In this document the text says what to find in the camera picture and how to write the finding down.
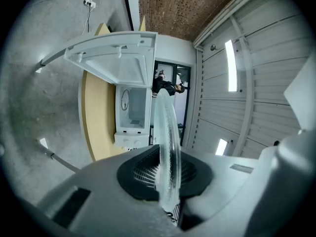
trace white pipe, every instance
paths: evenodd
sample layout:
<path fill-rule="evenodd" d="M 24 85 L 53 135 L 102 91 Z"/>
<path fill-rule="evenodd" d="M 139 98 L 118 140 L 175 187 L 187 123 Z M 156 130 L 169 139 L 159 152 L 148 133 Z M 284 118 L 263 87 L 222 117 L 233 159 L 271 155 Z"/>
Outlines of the white pipe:
<path fill-rule="evenodd" d="M 74 173 L 78 173 L 80 171 L 79 168 L 71 165 L 70 163 L 66 162 L 65 160 L 61 159 L 59 156 L 56 154 L 52 154 L 51 156 L 54 160 L 58 161 L 60 164 L 64 165 L 66 168 L 70 169 Z"/>
<path fill-rule="evenodd" d="M 238 11 L 250 0 L 232 0 L 224 9 L 206 26 L 204 31 L 195 39 L 194 46 L 200 45 L 210 34 L 212 34 L 231 15 Z"/>
<path fill-rule="evenodd" d="M 237 35 L 242 36 L 243 32 L 241 31 L 241 27 L 233 16 L 231 16 L 231 21 Z M 252 115 L 253 115 L 253 105 L 254 105 L 254 98 L 255 98 L 253 68 L 252 68 L 250 51 L 244 37 L 240 37 L 239 41 L 240 41 L 243 60 L 244 60 L 245 68 L 246 68 L 246 82 L 247 82 L 246 99 L 247 101 L 246 101 L 245 113 L 243 116 L 243 122 L 242 122 L 241 130 L 240 130 L 240 134 L 239 134 L 237 144 L 232 154 L 232 156 L 234 157 L 238 157 L 241 155 L 241 151 L 247 139 L 250 125 L 251 125 Z"/>

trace brick ceiling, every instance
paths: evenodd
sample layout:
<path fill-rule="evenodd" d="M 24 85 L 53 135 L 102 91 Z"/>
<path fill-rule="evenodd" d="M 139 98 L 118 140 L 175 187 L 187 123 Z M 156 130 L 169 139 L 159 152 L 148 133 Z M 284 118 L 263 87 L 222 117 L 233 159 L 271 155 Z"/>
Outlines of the brick ceiling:
<path fill-rule="evenodd" d="M 194 41 L 231 0 L 139 0 L 146 30 Z"/>

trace person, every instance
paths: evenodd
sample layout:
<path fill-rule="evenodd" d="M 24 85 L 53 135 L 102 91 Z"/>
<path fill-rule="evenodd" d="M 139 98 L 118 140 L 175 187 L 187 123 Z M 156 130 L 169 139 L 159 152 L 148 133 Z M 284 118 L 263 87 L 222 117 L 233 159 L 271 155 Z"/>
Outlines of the person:
<path fill-rule="evenodd" d="M 163 70 L 159 72 L 159 75 L 157 78 L 154 79 L 153 81 L 153 93 L 158 94 L 160 89 L 164 88 L 165 90 L 168 91 L 170 96 L 173 96 L 176 92 L 178 93 L 183 93 L 185 91 L 185 87 L 181 84 L 173 84 L 170 81 L 164 81 L 163 79 L 165 78 L 165 74 Z"/>

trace power outlet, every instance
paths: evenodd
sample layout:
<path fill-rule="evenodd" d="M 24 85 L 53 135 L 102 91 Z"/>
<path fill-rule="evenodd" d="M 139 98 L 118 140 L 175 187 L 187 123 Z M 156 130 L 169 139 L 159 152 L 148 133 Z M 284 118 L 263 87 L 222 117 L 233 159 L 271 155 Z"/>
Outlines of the power outlet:
<path fill-rule="evenodd" d="M 87 6 L 90 6 L 91 9 L 94 9 L 95 6 L 96 6 L 96 5 L 95 5 L 95 2 L 93 2 L 92 0 L 84 0 L 84 1 L 83 1 L 83 4 L 84 4 L 84 5 L 87 5 Z"/>

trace concrete wall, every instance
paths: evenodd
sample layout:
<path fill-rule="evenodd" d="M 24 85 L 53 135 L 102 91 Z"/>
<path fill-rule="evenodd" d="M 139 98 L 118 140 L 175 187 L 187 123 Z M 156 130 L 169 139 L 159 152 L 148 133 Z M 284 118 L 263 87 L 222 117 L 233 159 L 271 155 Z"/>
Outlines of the concrete wall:
<path fill-rule="evenodd" d="M 138 0 L 128 0 L 128 4 L 134 31 L 138 31 L 140 25 Z"/>

